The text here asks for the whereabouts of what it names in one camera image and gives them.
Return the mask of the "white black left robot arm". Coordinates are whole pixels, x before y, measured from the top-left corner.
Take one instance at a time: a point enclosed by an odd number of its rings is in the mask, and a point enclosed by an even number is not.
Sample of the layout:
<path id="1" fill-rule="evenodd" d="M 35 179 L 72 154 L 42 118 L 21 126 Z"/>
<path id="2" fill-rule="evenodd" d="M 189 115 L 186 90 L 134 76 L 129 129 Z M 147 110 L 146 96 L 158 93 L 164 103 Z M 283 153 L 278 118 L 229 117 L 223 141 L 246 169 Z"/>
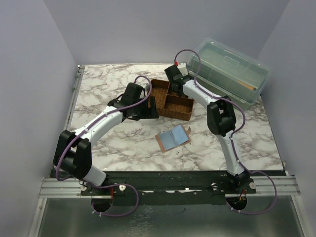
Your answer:
<path id="1" fill-rule="evenodd" d="M 59 136 L 53 160 L 56 179 L 63 180 L 59 175 L 63 170 L 72 177 L 91 183 L 97 194 L 106 194 L 110 187 L 107 175 L 92 164 L 92 148 L 108 131 L 126 119 L 157 119 L 156 101 L 151 92 L 151 84 L 145 89 L 129 83 L 125 92 L 111 100 L 91 122 L 74 132 L 64 130 Z"/>

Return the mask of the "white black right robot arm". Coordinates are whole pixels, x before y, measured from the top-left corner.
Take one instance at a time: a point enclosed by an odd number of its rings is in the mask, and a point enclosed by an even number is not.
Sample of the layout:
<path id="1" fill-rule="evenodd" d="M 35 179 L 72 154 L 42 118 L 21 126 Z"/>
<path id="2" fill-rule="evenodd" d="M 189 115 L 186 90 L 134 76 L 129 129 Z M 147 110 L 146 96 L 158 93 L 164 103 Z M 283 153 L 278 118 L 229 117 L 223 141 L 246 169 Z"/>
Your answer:
<path id="1" fill-rule="evenodd" d="M 241 163 L 234 133 L 236 115 L 230 97 L 221 97 L 201 86 L 189 74 L 175 64 L 164 70 L 173 92 L 178 96 L 186 95 L 201 104 L 207 111 L 207 126 L 220 142 L 227 167 L 227 187 L 234 194 L 245 188 L 250 174 Z"/>

